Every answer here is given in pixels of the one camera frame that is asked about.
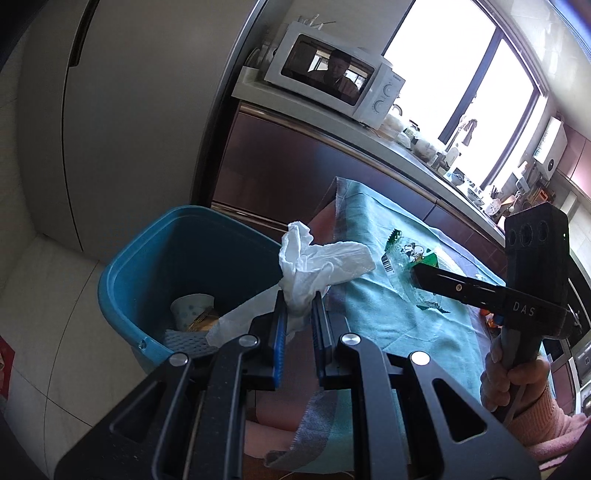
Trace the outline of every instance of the metal bolt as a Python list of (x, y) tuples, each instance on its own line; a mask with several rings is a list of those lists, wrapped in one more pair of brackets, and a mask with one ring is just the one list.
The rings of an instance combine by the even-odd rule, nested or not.
[(410, 359), (416, 365), (427, 365), (431, 361), (431, 358), (425, 352), (414, 352)]
[(175, 353), (168, 359), (168, 363), (173, 367), (182, 367), (183, 365), (187, 365), (188, 361), (189, 357), (184, 353)]
[(238, 343), (244, 347), (255, 346), (258, 343), (258, 338), (256, 338), (254, 335), (242, 335), (238, 339)]
[(361, 337), (354, 333), (345, 333), (341, 338), (340, 341), (343, 342), (345, 345), (358, 345), (361, 341)]

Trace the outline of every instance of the microwave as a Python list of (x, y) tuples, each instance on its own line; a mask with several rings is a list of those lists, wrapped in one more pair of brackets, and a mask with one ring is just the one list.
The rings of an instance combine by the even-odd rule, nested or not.
[(373, 128), (404, 85), (384, 57), (299, 22), (287, 28), (264, 79)]

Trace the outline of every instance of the pink sweater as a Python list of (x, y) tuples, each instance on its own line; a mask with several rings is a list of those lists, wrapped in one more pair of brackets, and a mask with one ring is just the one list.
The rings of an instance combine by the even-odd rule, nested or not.
[(540, 399), (511, 422), (509, 431), (546, 471), (564, 460), (590, 421), (584, 414), (565, 415), (546, 387)]

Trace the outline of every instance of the barcode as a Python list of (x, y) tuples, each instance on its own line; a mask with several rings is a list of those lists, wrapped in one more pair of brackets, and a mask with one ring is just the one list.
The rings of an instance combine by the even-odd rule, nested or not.
[(394, 271), (394, 269), (392, 268), (392, 264), (390, 263), (390, 260), (388, 259), (388, 256), (386, 254), (384, 254), (384, 256), (382, 257), (382, 265), (386, 269), (386, 273)]

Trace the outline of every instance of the polka dot paper cup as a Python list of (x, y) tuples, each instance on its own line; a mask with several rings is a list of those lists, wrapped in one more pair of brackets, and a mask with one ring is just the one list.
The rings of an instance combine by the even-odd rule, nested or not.
[(205, 293), (193, 293), (176, 299), (170, 305), (177, 330), (186, 332), (194, 320), (206, 309), (213, 307), (213, 297)]

